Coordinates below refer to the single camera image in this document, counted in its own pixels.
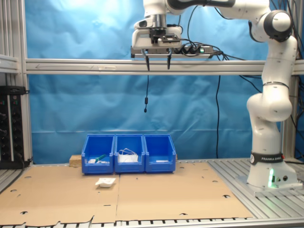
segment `green status light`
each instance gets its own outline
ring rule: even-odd
[[[272,187],[272,178],[274,176],[274,169],[271,169],[269,172],[269,180],[268,180],[268,187],[271,188]]]

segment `wooden block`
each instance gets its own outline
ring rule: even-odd
[[[72,155],[70,158],[70,167],[80,167],[81,166],[81,155]]]

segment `metal grating floor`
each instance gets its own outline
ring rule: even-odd
[[[115,223],[91,224],[60,224],[46,228],[100,228],[100,227],[304,227],[304,190],[288,190],[277,193],[264,193],[262,197],[254,197],[236,181],[236,177],[249,173],[249,159],[216,159],[216,160],[185,160],[180,163],[207,162],[225,181],[237,198],[250,210],[254,218],[229,219],[187,219],[187,220],[154,220],[154,221],[117,221]],[[301,179],[304,177],[304,165],[290,164]],[[0,170],[0,190],[19,171]],[[0,228],[24,228],[22,226],[3,226]]]

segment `blue backdrop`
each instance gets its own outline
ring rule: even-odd
[[[141,0],[26,0],[29,58],[130,59]],[[186,38],[193,8],[181,16]],[[167,22],[178,23],[178,16]],[[198,7],[190,39],[248,60],[263,60],[267,44],[248,34],[248,22],[224,20],[214,8]],[[179,159],[215,158],[218,76],[29,75],[34,162],[65,163],[80,154],[89,133],[169,133]],[[252,79],[262,89],[261,80]],[[257,93],[239,76],[223,76],[220,158],[249,157],[248,98]]]

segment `power strip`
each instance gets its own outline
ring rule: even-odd
[[[0,169],[29,165],[24,160],[21,112],[21,96],[25,93],[24,87],[0,86]]]

